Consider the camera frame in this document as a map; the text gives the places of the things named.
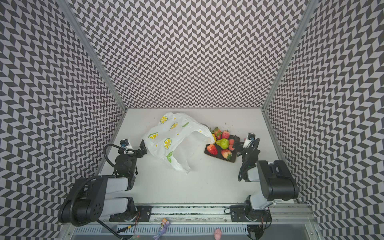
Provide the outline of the red fake strawberry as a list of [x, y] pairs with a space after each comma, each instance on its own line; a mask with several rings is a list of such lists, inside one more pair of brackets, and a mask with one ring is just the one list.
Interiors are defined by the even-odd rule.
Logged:
[[210, 144], [207, 146], [207, 151], [209, 154], [216, 156], [218, 154], [218, 150], [216, 148], [216, 145]]
[[228, 131], [223, 131], [222, 132], [222, 139], [229, 139], [230, 133]]
[[229, 149], [221, 150], [221, 154], [226, 161], [231, 161], [233, 154]]
[[213, 130], [211, 130], [211, 133], [213, 134], [215, 141], [222, 139], [222, 131], [219, 127], [215, 127]]

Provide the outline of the green fake pear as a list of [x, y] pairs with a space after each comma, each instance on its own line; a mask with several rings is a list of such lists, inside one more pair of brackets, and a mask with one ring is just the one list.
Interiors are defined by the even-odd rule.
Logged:
[[216, 145], [219, 146], [222, 150], [226, 150], [230, 146], [230, 142], [228, 139], [221, 139], [216, 141]]

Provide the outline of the white plastic bag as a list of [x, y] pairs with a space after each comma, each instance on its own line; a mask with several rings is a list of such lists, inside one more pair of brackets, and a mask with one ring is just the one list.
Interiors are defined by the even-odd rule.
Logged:
[[207, 126], [185, 113], [166, 113], [143, 135], [143, 140], [151, 155], [184, 174], [191, 171], [188, 152], [215, 142]]

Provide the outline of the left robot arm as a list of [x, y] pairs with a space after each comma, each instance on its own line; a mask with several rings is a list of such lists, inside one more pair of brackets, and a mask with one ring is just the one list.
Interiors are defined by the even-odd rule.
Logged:
[[137, 161], [147, 153], [145, 141], [140, 142], [138, 150], [132, 148], [128, 139], [104, 146], [103, 156], [113, 173], [76, 180], [59, 210], [59, 222], [82, 227], [105, 216], [134, 217], [137, 211], [132, 198], [107, 195], [132, 190], [138, 174]]

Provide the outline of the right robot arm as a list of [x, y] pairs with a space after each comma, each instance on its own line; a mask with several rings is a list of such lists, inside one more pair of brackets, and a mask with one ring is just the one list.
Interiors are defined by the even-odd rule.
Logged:
[[259, 159], [257, 143], [249, 143], [238, 156], [242, 157], [238, 181], [260, 184], [260, 190], [246, 198], [244, 216], [247, 221], [265, 222], [271, 219], [269, 207], [293, 200], [299, 195], [299, 188], [285, 161], [268, 162]]

